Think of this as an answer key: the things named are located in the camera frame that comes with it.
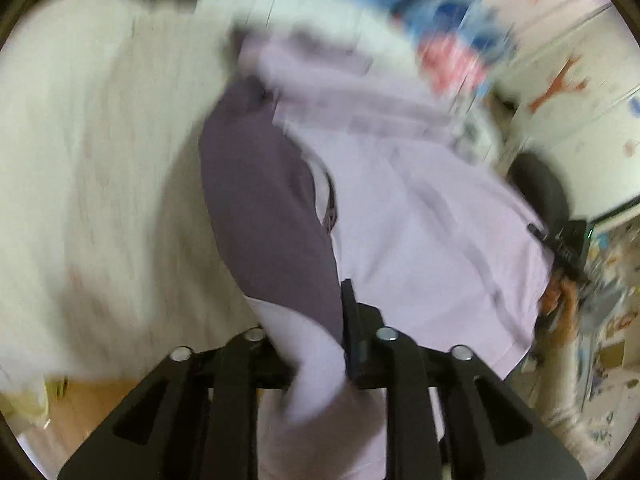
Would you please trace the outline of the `person's right hand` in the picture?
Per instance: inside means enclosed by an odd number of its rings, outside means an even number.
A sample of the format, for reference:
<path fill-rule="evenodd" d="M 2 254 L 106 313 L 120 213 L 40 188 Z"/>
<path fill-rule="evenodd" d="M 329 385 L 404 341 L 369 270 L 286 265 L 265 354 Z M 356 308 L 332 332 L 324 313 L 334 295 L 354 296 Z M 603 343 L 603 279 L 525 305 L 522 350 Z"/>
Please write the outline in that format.
<path fill-rule="evenodd" d="M 539 314 L 556 313 L 555 328 L 544 337 L 548 348 L 563 348 L 571 344 L 578 335 L 578 287 L 569 278 L 550 278 L 539 301 Z"/>

